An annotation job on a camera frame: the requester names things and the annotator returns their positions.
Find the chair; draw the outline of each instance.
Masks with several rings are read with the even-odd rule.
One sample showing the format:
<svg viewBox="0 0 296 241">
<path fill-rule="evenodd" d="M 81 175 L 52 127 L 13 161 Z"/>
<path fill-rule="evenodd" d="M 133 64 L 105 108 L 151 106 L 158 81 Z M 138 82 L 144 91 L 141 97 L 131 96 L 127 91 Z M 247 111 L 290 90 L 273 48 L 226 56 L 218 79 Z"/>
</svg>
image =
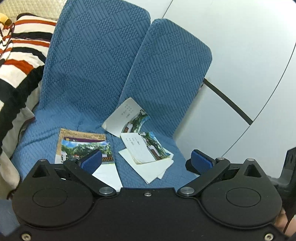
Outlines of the chair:
<svg viewBox="0 0 296 241">
<path fill-rule="evenodd" d="M 150 25 L 148 12 L 120 0 L 69 0 L 44 68 L 36 121 L 12 162 L 24 178 L 38 159 L 53 163 L 60 128 L 103 133 Z"/>
<path fill-rule="evenodd" d="M 141 131 L 152 131 L 174 163 L 163 178 L 149 185 L 124 161 L 118 151 L 122 140 L 112 137 L 116 166 L 124 187 L 176 190 L 196 176 L 185 168 L 186 160 L 173 134 L 201 87 L 212 61 L 210 49 L 192 34 L 167 19 L 155 20 L 148 29 L 118 105 L 132 97 L 151 117 Z"/>
</svg>

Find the metal screw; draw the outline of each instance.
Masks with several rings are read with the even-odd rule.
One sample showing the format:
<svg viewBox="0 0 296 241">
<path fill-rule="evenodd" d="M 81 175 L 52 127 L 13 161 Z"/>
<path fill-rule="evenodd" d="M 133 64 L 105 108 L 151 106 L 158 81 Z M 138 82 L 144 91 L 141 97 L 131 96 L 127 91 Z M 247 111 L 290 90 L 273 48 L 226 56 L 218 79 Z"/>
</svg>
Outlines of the metal screw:
<svg viewBox="0 0 296 241">
<path fill-rule="evenodd" d="M 191 187 L 183 187 L 180 189 L 180 192 L 185 195 L 190 195 L 190 194 L 194 193 L 194 191 L 195 190 Z"/>
<path fill-rule="evenodd" d="M 152 196 L 152 193 L 151 193 L 151 192 L 145 192 L 145 193 L 144 193 L 144 196 L 146 196 L 146 197 L 151 197 L 151 196 Z"/>
<path fill-rule="evenodd" d="M 100 188 L 99 192 L 101 194 L 108 195 L 108 194 L 113 193 L 113 188 L 111 188 L 111 187 L 102 187 L 102 188 Z"/>
<path fill-rule="evenodd" d="M 272 241 L 273 238 L 274 238 L 273 234 L 267 234 L 267 235 L 265 235 L 264 240 L 265 241 Z"/>
<path fill-rule="evenodd" d="M 24 241 L 30 241 L 31 240 L 31 235 L 29 234 L 22 234 L 22 240 Z"/>
</svg>

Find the plush toy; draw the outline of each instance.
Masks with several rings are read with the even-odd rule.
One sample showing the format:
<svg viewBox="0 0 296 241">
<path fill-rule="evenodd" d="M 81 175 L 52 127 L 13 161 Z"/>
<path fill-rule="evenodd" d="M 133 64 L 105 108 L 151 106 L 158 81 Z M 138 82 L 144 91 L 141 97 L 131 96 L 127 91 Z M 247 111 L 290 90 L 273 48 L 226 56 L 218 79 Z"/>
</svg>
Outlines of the plush toy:
<svg viewBox="0 0 296 241">
<path fill-rule="evenodd" d="M 0 13 L 0 23 L 5 26 L 10 26 L 12 24 L 12 21 L 6 15 Z"/>
</svg>

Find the striped fabric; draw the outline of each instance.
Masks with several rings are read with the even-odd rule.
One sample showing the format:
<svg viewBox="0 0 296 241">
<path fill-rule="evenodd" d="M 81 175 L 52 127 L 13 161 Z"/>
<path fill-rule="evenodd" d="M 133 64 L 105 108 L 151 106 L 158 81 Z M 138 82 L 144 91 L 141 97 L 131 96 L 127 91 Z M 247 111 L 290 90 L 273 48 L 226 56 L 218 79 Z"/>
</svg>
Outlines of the striped fabric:
<svg viewBox="0 0 296 241">
<path fill-rule="evenodd" d="M 41 79 L 56 21 L 20 14 L 11 26 L 0 23 L 0 175 L 14 189 L 19 174 L 11 164 L 19 132 L 34 120 Z"/>
</svg>

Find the picture of trees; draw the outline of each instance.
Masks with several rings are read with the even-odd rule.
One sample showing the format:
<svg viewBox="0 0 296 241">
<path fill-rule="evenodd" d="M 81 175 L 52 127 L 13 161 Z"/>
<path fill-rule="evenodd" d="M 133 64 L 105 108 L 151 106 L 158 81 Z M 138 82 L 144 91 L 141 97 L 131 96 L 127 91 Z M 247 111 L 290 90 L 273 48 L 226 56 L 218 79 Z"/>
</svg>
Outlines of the picture of trees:
<svg viewBox="0 0 296 241">
<path fill-rule="evenodd" d="M 170 154 L 162 147 L 156 139 L 153 132 L 142 132 L 140 135 L 144 138 L 147 148 L 156 160 L 168 158 Z"/>
<path fill-rule="evenodd" d="M 111 146 L 108 141 L 101 142 L 76 142 L 62 140 L 62 151 L 67 153 L 68 158 L 81 159 L 93 150 L 99 149 L 102 152 L 103 162 L 114 161 Z"/>
<path fill-rule="evenodd" d="M 139 132 L 142 125 L 145 123 L 145 121 L 149 119 L 150 119 L 150 116 L 142 109 L 140 110 L 139 114 L 136 117 L 134 117 L 131 121 L 129 121 L 125 125 L 122 132 L 124 133 Z"/>
</svg>

